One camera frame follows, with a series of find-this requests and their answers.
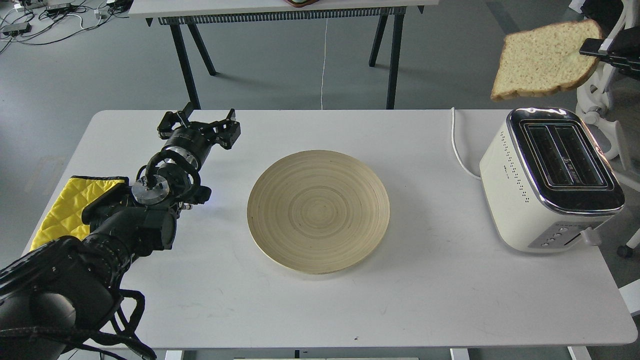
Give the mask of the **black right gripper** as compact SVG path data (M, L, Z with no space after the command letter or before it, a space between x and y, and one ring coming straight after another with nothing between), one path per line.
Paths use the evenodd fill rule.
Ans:
M581 55L612 63L620 73L631 78L640 77L640 28L620 30L614 39L586 38L579 48Z

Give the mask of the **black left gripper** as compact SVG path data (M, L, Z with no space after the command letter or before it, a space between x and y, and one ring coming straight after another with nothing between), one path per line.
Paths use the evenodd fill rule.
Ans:
M196 170L201 170L211 148L220 145L224 150L231 150L242 134L242 129L233 108L225 119L204 123L192 129L189 116L193 111L193 103L188 102L180 111L165 112L157 126L157 133L160 139L167 140L163 150L178 153Z

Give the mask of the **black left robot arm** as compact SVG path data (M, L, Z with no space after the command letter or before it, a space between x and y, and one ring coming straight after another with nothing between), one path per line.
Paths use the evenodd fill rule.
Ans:
M88 340L157 358L135 333L146 299L122 278L138 258L172 248L182 210L210 199L199 172L211 148L230 150L242 132L234 109L210 123L190 121L193 111L166 112L157 128L166 143L134 184L123 178L82 210L87 235L59 235L2 269L3 360L57 360L73 349L119 359Z

